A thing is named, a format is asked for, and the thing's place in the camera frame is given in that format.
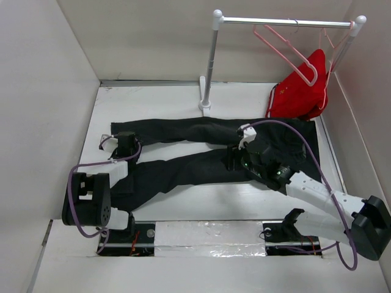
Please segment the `black trousers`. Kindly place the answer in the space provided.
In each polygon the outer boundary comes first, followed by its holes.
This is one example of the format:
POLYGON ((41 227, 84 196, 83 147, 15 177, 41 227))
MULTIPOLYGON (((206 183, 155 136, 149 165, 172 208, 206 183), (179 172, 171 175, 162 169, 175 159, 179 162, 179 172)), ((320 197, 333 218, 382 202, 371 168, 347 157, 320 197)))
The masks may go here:
MULTIPOLYGON (((320 173, 315 166, 320 161, 315 122, 296 119, 286 119, 284 122, 298 133, 265 119, 262 125, 255 127, 257 137, 273 148, 279 160, 319 180, 320 173)), ((166 194, 177 186, 250 181, 245 170, 228 171, 225 162, 226 147, 240 141, 237 129, 252 123, 255 123, 254 119, 224 120, 211 117, 113 122, 112 134, 134 132, 145 147, 156 143, 188 141, 219 145, 219 148, 130 167, 128 176, 111 189, 112 206, 131 212, 155 195, 166 194)))

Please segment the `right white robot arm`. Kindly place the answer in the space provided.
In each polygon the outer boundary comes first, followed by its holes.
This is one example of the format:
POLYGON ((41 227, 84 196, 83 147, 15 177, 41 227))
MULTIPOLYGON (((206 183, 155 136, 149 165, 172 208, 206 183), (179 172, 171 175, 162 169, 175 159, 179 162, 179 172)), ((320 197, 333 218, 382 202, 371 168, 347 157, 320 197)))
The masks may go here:
POLYGON ((390 213, 378 197, 364 199, 329 190, 324 183, 278 160, 271 147, 257 142, 228 147, 225 164, 230 171, 243 170, 269 189, 321 210, 314 214, 302 208, 292 209, 280 223, 266 229, 269 242, 323 237, 353 244, 358 255, 372 261, 380 259, 390 242, 390 213))

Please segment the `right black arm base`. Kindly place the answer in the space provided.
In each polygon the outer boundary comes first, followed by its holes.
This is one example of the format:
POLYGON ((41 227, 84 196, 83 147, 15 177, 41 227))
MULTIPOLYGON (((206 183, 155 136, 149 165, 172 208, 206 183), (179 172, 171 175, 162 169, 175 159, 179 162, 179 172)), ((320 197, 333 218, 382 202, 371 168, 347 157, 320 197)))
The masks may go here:
POLYGON ((265 242, 267 256, 322 256, 319 238, 304 236, 294 226, 303 212, 295 208, 284 219, 262 222, 259 238, 265 242))

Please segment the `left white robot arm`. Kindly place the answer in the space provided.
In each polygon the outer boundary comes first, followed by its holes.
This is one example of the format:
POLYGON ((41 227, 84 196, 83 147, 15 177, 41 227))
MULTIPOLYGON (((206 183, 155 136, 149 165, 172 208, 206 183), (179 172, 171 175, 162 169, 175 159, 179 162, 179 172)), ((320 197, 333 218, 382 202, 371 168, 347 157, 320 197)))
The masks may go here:
POLYGON ((71 168, 62 221, 64 225, 80 230, 84 226, 115 229, 115 235, 121 241, 129 242, 136 236, 136 227, 128 221, 127 212, 111 206, 111 189, 130 174, 142 146, 134 132, 120 132, 103 137, 100 149, 106 151, 110 140, 116 146, 107 160, 71 168))

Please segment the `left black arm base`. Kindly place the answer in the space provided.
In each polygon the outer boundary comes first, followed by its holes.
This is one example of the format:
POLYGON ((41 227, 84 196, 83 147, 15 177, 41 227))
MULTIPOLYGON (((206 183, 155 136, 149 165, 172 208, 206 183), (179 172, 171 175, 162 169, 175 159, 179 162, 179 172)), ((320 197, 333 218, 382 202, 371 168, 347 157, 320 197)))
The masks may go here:
POLYGON ((99 256, 149 257, 155 255, 156 222, 137 221, 130 214, 128 227, 124 230, 110 230, 106 237, 101 236, 98 244, 99 256))

